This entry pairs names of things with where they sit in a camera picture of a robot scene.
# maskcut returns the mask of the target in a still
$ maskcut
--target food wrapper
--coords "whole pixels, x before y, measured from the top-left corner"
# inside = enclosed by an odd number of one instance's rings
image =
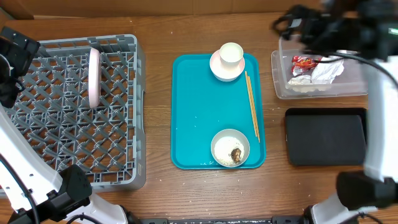
[[[314,59],[302,56],[293,56],[292,63],[292,73],[295,77],[297,75],[302,75],[318,65]]]
[[[338,52],[346,54],[347,51],[339,50]],[[327,60],[334,60],[338,59],[339,57],[330,56],[330,57],[323,57],[320,58],[319,61],[327,61]],[[315,63],[315,69],[313,70],[312,74],[304,74],[304,75],[295,75],[291,78],[288,82],[290,84],[290,88],[294,91],[301,92],[301,93],[308,93],[310,91],[326,91],[331,88],[331,83],[333,80],[338,76],[341,75],[344,71],[344,60],[337,60],[331,63],[319,63],[317,64],[313,59],[294,56],[292,59],[293,63],[296,62],[304,62],[304,61],[312,61]]]

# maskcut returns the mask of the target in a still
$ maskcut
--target wooden tabletop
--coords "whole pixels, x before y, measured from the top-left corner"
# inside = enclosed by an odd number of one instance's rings
[[[278,37],[269,29],[280,14],[119,17],[76,20],[8,21],[7,26],[36,40],[134,34],[147,61],[144,125],[147,182],[130,192],[100,194],[139,218],[267,218],[300,215],[302,209],[335,191],[340,171],[360,167],[293,167],[289,164],[284,113],[291,107],[366,107],[366,96],[280,100],[275,95],[271,53]],[[172,64],[183,54],[212,53],[226,42],[239,43],[259,62],[267,159],[254,170],[181,170],[170,159]],[[0,200],[0,222],[12,209]],[[397,208],[377,212],[397,223]]]

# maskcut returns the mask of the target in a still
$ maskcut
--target chopsticks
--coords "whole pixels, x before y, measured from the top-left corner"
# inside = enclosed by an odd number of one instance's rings
[[[256,134],[256,137],[258,138],[258,140],[260,142],[259,126],[257,124],[256,106],[254,104],[253,91],[251,88],[251,81],[250,81],[250,77],[248,76],[247,71],[244,71],[244,75],[246,76],[246,86],[248,87],[248,95],[249,95],[249,102],[250,102],[251,118],[253,120],[253,126],[254,126],[254,134]]]

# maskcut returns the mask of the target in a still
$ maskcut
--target pink plate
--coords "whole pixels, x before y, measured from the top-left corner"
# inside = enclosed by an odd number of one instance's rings
[[[101,94],[101,55],[97,49],[91,48],[88,62],[88,101],[90,108],[100,103]]]
[[[217,50],[210,58],[210,68],[217,79],[230,82],[235,80],[243,72],[244,58],[241,59],[235,68],[227,69],[221,63],[220,50]]]

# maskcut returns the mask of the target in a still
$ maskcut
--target food scrap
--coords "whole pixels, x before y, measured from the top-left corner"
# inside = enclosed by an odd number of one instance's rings
[[[234,162],[240,162],[241,161],[241,153],[242,153],[242,151],[238,148],[232,150],[232,153],[231,153],[232,160]]]

